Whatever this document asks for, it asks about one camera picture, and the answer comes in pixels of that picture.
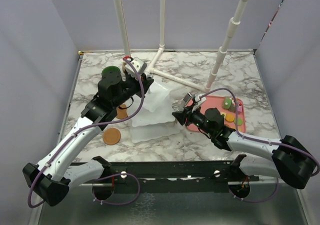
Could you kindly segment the white round cake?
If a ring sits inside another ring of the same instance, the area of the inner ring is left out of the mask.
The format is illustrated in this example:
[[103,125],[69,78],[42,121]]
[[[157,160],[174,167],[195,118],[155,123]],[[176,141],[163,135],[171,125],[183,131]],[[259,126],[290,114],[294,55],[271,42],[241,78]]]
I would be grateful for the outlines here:
[[175,126],[175,124],[177,123],[177,121],[176,120],[174,120],[174,121],[168,121],[168,122],[166,122],[166,123],[164,123],[166,126],[168,126],[168,127],[173,127],[173,126]]

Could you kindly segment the three tier white stand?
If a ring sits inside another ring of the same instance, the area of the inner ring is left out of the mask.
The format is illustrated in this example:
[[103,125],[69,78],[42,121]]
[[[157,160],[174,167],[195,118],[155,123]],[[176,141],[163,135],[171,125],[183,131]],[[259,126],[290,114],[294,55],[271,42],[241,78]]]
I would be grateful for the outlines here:
[[180,133],[180,125],[166,126],[176,120],[172,112],[171,88],[156,79],[148,89],[139,112],[131,118],[131,140],[134,144]]

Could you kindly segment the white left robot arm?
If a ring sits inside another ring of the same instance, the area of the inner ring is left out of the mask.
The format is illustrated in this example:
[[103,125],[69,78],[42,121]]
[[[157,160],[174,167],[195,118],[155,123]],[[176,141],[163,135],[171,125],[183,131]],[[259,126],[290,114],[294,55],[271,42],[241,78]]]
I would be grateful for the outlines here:
[[89,181],[113,181],[117,176],[111,164],[101,156],[71,167],[81,150],[108,125],[115,124],[117,108],[135,95],[144,99],[154,79],[144,72],[120,70],[111,66],[101,73],[97,93],[84,107],[70,132],[38,163],[27,163],[22,169],[31,193],[36,193],[44,203],[54,207],[71,188]]

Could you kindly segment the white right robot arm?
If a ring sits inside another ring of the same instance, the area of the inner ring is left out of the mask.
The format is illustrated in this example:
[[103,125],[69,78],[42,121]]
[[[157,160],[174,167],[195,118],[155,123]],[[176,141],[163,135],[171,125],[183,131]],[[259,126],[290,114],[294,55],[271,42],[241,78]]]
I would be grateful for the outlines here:
[[266,139],[247,136],[225,125],[225,117],[217,108],[208,108],[201,113],[192,105],[172,115],[182,126],[195,125],[204,132],[211,142],[221,150],[245,152],[266,159],[263,165],[250,166],[243,159],[230,167],[229,174],[240,181],[251,175],[280,178],[295,189],[304,189],[313,176],[317,163],[311,153],[293,136],[282,139]]

